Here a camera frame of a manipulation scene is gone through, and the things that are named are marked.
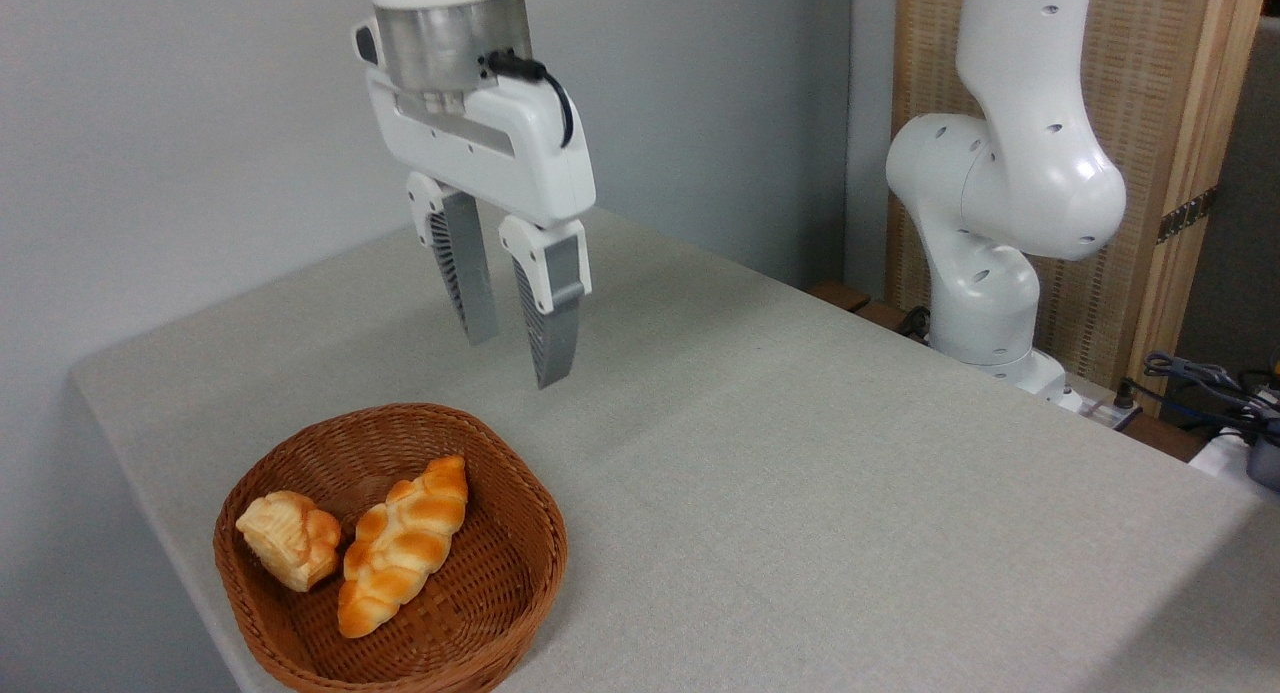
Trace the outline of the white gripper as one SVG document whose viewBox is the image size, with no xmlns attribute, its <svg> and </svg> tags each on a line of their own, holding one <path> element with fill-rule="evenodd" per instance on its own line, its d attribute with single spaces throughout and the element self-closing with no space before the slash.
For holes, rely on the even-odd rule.
<svg viewBox="0 0 1280 693">
<path fill-rule="evenodd" d="M 562 145 L 561 97 L 545 83 L 500 77 L 451 110 L 433 111 L 376 68 L 365 79 L 387 147 L 413 170 L 406 181 L 410 213 L 468 342 L 499 333 L 480 199 L 516 215 L 500 223 L 499 238 L 513 261 L 538 387 L 564 379 L 579 306 L 593 291 L 585 228 L 572 220 L 596 201 L 582 128 Z"/>
</svg>

